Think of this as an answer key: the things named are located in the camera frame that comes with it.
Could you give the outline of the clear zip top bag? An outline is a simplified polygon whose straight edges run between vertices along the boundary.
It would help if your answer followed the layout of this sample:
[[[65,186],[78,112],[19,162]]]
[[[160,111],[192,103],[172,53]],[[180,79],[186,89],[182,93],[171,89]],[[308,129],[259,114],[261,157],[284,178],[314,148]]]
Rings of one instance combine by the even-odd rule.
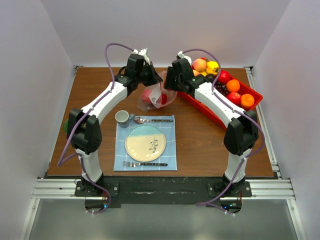
[[[152,90],[152,93],[149,95],[149,99],[151,100],[151,103],[147,104],[142,101],[141,95],[142,95],[143,91],[140,94],[140,96],[138,97],[137,108],[143,112],[166,107],[169,104],[171,104],[178,95],[177,91],[165,89],[165,80],[166,80],[167,72],[162,71],[158,75],[162,78],[163,82],[158,83],[158,84],[154,84],[151,86],[147,86],[143,89],[143,91],[144,90]],[[167,103],[164,105],[161,105],[162,93],[167,95]]]

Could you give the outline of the red apple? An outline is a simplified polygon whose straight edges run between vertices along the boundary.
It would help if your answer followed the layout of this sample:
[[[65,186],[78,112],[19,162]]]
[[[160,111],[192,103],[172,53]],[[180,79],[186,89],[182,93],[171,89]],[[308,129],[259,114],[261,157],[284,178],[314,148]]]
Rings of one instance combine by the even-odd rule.
[[[165,93],[161,94],[161,105],[165,105],[168,101],[168,96]]]
[[[141,94],[141,99],[144,103],[146,103],[146,104],[151,103],[151,100],[149,98],[151,93],[152,93],[152,90],[149,90],[149,89],[146,89],[143,91],[143,93]]]
[[[221,73],[220,73],[217,81],[223,85],[226,85],[231,79],[232,79],[232,77],[227,71],[221,70]]]

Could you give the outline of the red apple back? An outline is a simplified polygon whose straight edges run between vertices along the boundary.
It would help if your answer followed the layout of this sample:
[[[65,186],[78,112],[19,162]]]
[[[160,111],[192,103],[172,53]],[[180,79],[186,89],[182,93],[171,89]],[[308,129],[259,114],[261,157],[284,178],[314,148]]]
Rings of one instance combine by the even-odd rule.
[[[231,79],[232,79],[232,77],[227,71],[221,70],[221,73],[220,73],[217,81],[223,85],[226,85]]]

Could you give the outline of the orange fruit back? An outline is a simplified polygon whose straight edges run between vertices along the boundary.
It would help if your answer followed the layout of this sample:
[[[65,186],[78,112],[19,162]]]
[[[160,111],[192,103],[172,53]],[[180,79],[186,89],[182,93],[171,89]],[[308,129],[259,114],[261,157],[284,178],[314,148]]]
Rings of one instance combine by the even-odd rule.
[[[231,79],[226,83],[226,88],[230,93],[233,93],[238,92],[241,88],[241,85],[237,79]]]

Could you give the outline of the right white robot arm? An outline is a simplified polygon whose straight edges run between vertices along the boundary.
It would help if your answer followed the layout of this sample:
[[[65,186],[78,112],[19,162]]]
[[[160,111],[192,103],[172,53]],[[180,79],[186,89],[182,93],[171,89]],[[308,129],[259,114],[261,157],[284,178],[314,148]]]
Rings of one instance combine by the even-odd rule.
[[[240,183],[246,176],[247,159],[259,138],[257,114],[253,110],[245,111],[226,99],[214,88],[212,77],[195,75],[185,58],[173,61],[167,68],[164,87],[189,95],[223,122],[226,127],[223,144],[228,150],[228,162],[221,194],[235,196],[241,190]]]

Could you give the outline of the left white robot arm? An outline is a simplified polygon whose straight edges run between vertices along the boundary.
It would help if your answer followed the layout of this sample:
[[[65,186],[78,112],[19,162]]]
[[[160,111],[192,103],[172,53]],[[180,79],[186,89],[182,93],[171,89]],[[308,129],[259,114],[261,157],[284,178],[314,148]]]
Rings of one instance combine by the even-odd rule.
[[[68,143],[75,149],[82,168],[82,185],[92,196],[108,197],[99,164],[98,148],[102,143],[101,123],[107,114],[126,99],[139,84],[152,86],[162,82],[143,49],[134,51],[127,60],[124,72],[114,76],[108,87],[82,109],[72,109],[68,117]]]

